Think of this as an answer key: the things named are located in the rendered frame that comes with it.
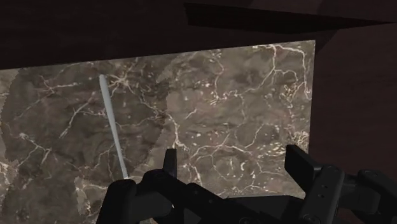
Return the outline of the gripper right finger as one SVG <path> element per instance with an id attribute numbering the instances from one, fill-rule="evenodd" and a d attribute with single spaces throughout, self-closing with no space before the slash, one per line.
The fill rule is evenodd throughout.
<path id="1" fill-rule="evenodd" d="M 365 224 L 397 224 L 397 183 L 380 171 L 346 174 L 321 165 L 294 144 L 286 147 L 284 168 L 305 192 L 298 224 L 336 224 L 340 208 Z"/>

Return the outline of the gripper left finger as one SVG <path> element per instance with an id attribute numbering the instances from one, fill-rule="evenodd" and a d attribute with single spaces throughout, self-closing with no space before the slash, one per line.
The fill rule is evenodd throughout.
<path id="1" fill-rule="evenodd" d="M 95 224 L 138 224 L 149 218 L 159 224 L 248 224 L 243 208 L 177 176 L 177 150 L 171 148 L 163 167 L 146 172 L 140 183 L 111 183 Z"/>

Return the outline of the long thin grey utensil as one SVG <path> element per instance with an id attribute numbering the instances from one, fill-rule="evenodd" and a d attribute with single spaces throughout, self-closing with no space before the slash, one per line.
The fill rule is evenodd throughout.
<path id="1" fill-rule="evenodd" d="M 116 152 L 118 155 L 119 165 L 120 165 L 120 168 L 122 171 L 122 176 L 124 179 L 128 179 L 129 175 L 128 175 L 127 168 L 126 168 L 126 165 L 125 165 L 125 162 L 123 159 L 122 148 L 121 148 L 120 140 L 118 137 L 115 114 L 113 112 L 113 106 L 112 106 L 112 102 L 111 102 L 111 96 L 109 94 L 108 83 L 107 83 L 106 77 L 103 74 L 99 75 L 99 85 L 101 88 L 102 99 L 104 101 L 104 107 L 106 110 L 106 115 L 108 118 L 109 126 L 111 128 L 111 133 L 113 135 L 113 140 L 114 140 Z"/>

